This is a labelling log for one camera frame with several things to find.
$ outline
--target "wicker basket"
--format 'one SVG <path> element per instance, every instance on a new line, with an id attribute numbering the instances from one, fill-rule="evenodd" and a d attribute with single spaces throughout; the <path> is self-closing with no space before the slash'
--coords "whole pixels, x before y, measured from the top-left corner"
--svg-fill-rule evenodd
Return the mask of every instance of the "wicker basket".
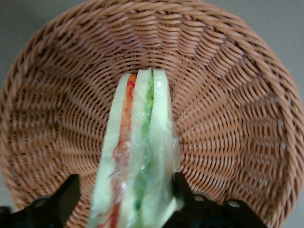
<path id="1" fill-rule="evenodd" d="M 304 177 L 299 93 L 252 29 L 199 0 L 94 0 L 31 39 L 0 97 L 0 164 L 18 208 L 79 173 L 68 227 L 85 227 L 119 77 L 149 66 L 169 76 L 193 190 L 244 200 L 280 227 Z"/>

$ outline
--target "plastic wrap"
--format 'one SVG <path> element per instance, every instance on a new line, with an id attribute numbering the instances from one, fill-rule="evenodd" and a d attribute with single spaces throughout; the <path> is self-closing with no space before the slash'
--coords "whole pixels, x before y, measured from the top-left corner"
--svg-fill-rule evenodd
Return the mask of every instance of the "plastic wrap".
<path id="1" fill-rule="evenodd" d="M 179 142 L 162 70 L 124 75 L 112 103 L 89 228 L 160 228 L 176 208 Z"/>

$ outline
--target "black clamp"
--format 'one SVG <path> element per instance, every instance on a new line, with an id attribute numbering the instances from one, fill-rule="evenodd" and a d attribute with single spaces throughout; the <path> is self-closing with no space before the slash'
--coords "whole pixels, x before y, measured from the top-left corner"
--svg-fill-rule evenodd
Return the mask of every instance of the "black clamp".
<path id="1" fill-rule="evenodd" d="M 80 198 L 79 176 L 70 175 L 52 195 L 33 201 L 16 213 L 0 207 L 2 228 L 62 228 Z"/>
<path id="2" fill-rule="evenodd" d="M 243 201 L 230 199 L 221 206 L 192 193 L 181 172 L 175 173 L 173 186 L 179 210 L 162 228 L 267 228 Z"/>

